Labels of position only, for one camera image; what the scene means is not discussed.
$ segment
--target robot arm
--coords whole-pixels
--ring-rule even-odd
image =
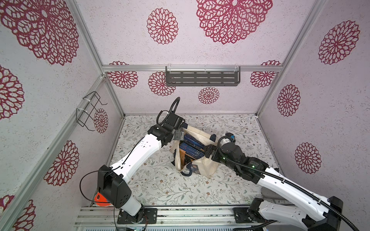
[[[175,114],[178,101],[179,98],[172,104],[164,121],[152,126],[129,154],[111,167],[103,165],[99,169],[98,192],[114,207],[125,211],[128,214],[127,219],[133,223],[142,220],[144,206],[132,196],[127,183],[145,160],[167,145],[173,139],[175,131],[181,127],[184,119]],[[251,221],[277,220],[309,231],[339,229],[340,219],[343,219],[343,202],[340,199],[326,198],[302,188],[258,158],[246,157],[234,143],[234,135],[227,133],[220,138],[217,147],[205,147],[205,156],[228,166],[243,179],[278,193],[296,206],[278,205],[255,198],[248,208]]]
[[[223,163],[245,180],[266,187],[292,202],[296,207],[269,203],[255,198],[248,209],[251,220],[264,222],[277,220],[303,230],[337,231],[340,217],[331,209],[342,211],[343,202],[315,194],[287,179],[267,163],[255,157],[246,157],[240,147],[235,145],[235,137],[227,133],[221,137],[218,146],[205,147],[206,157]]]

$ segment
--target blue book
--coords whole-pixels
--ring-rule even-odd
[[[204,146],[200,141],[198,141],[196,138],[192,137],[192,136],[191,136],[191,135],[189,135],[189,134],[185,134],[185,137],[186,137],[186,138],[189,138],[190,140],[195,141],[196,143],[198,143],[198,144],[199,144],[199,145],[201,145],[201,146]]]
[[[204,153],[201,153],[200,151],[192,148],[191,146],[189,146],[185,143],[182,143],[180,145],[180,149],[184,150],[185,152],[189,153],[190,155],[193,155],[197,159],[202,158],[204,156]]]
[[[189,141],[190,143],[196,145],[197,147],[199,147],[200,149],[204,151],[204,145],[201,142],[197,141],[194,137],[188,134],[185,134],[184,140]]]
[[[187,139],[184,139],[183,142],[193,148],[195,148],[196,150],[200,151],[200,152],[204,152],[204,149],[202,147],[199,147],[197,144],[194,143],[194,141],[191,141],[191,140],[187,140]]]

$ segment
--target table surface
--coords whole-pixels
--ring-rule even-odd
[[[251,115],[184,115],[186,123],[216,134],[220,138],[226,132],[236,137],[246,156],[257,157],[277,167],[255,116]],[[112,163],[125,156],[155,124],[156,116],[126,116],[116,146]],[[137,170],[128,183],[133,196],[144,205],[209,205],[250,204],[255,197],[262,198],[261,187],[235,175],[220,164],[209,179],[193,173],[184,177],[172,165],[171,144],[154,153]]]

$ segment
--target red floral pattern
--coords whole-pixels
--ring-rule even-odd
[[[108,115],[104,109],[99,108],[94,114],[94,126],[99,133],[104,133],[108,128]]]
[[[300,103],[299,90],[295,85],[288,84],[280,91],[277,98],[277,108],[283,116],[291,116],[298,109]]]
[[[269,60],[262,63],[262,65],[280,65],[281,63],[276,60]],[[272,79],[275,77],[276,72],[273,71],[255,71],[250,76],[250,82],[253,86],[262,88],[271,84]]]
[[[33,205],[33,200],[29,200],[27,207],[23,209],[21,216],[13,225],[13,231],[30,231],[36,217],[35,209],[36,206]]]
[[[13,195],[6,195],[3,198],[0,198],[0,215],[4,212],[8,204],[13,200]]]
[[[18,78],[0,65],[0,120],[17,114],[24,102],[23,95]]]
[[[325,35],[319,47],[319,59],[332,65],[349,55],[359,39],[359,26],[354,21],[344,21]]]
[[[0,0],[0,20],[20,45],[50,64],[64,65],[77,55],[76,24],[63,0]]]
[[[128,65],[121,61],[114,61],[109,65]],[[109,79],[121,88],[133,88],[138,83],[136,71],[114,71],[107,72]]]
[[[175,16],[163,8],[152,11],[147,20],[147,28],[150,37],[159,44],[172,42],[179,30]]]
[[[76,172],[80,160],[79,155],[76,145],[68,140],[53,162],[53,165],[47,171],[44,180],[54,186],[61,186],[67,183]]]
[[[236,43],[255,32],[272,0],[196,0],[199,26],[214,42]]]
[[[296,162],[305,173],[315,173],[321,167],[319,150],[311,143],[301,143],[296,149]]]
[[[204,104],[211,104],[216,102],[219,96],[220,92],[216,88],[206,87],[199,92],[198,99]]]
[[[161,96],[170,95],[176,89],[175,86],[167,86],[166,75],[163,71],[153,73],[149,77],[148,85],[152,92]]]

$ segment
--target book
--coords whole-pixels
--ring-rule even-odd
[[[185,134],[184,139],[186,139],[188,141],[193,141],[195,145],[199,146],[201,149],[204,149],[204,144],[202,144],[200,141],[198,141],[197,139],[195,139],[191,135]]]
[[[204,152],[202,153],[186,143],[182,143],[180,145],[180,149],[186,151],[187,153],[189,153],[190,155],[194,156],[197,159],[202,158],[204,156]]]
[[[180,161],[181,161],[182,166],[187,165],[188,163],[192,162],[193,160],[196,160],[196,158],[189,155],[184,150],[180,149]]]
[[[197,149],[201,150],[202,152],[204,151],[204,145],[201,143],[198,143],[190,138],[184,137],[184,141],[188,144],[194,145]]]

